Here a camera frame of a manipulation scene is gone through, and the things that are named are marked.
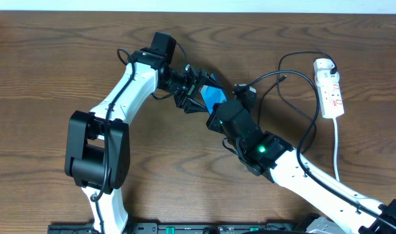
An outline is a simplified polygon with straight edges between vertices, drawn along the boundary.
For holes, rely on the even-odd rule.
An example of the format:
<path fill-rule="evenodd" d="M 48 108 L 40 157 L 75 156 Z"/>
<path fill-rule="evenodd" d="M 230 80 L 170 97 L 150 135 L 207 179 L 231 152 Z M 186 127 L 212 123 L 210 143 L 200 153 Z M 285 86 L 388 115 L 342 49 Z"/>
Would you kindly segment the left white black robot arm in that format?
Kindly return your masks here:
<path fill-rule="evenodd" d="M 184 64 L 170 67 L 176 40 L 156 32 L 150 47 L 128 53 L 125 72 L 109 95 L 89 112 L 75 111 L 69 121 L 64 171 L 87 196 L 94 222 L 50 225 L 48 233 L 127 233 L 129 215 L 121 186 L 130 165 L 129 127 L 148 96 L 157 89 L 174 98 L 186 113 L 213 113 L 227 101 L 217 76 Z"/>

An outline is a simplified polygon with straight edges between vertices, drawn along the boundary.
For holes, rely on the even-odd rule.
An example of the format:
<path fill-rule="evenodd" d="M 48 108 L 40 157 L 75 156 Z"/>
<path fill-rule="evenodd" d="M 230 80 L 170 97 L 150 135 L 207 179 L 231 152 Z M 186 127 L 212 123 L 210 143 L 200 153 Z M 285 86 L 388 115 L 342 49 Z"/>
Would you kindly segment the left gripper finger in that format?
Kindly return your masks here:
<path fill-rule="evenodd" d="M 208 75 L 208 77 L 205 79 L 204 85 L 223 89 L 223 86 L 218 81 L 218 77 L 214 73 Z"/>
<path fill-rule="evenodd" d="M 191 98 L 187 98 L 183 109 L 186 114 L 191 114 L 195 112 L 207 112 L 207 108 L 205 105 Z"/>

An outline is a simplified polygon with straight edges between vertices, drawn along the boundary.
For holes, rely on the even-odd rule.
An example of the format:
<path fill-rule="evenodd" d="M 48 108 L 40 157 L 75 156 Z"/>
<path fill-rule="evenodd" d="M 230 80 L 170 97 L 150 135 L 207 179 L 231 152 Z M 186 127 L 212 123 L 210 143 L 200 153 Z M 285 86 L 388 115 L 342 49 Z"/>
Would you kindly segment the blue screen Galaxy smartphone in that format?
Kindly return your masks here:
<path fill-rule="evenodd" d="M 224 90 L 221 88 L 204 85 L 200 93 L 209 114 L 213 112 L 215 104 L 223 103 L 228 100 Z"/>

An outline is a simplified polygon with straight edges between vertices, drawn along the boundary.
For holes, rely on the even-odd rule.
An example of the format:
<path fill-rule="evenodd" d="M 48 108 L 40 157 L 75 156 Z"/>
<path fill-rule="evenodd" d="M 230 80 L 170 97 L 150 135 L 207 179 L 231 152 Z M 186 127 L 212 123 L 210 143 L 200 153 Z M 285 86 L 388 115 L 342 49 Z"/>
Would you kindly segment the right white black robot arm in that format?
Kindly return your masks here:
<path fill-rule="evenodd" d="M 396 233 L 396 200 L 385 205 L 340 183 L 298 148 L 263 132 L 238 99 L 215 101 L 207 109 L 208 128 L 225 135 L 232 152 L 255 176 L 298 194 L 345 233 Z"/>

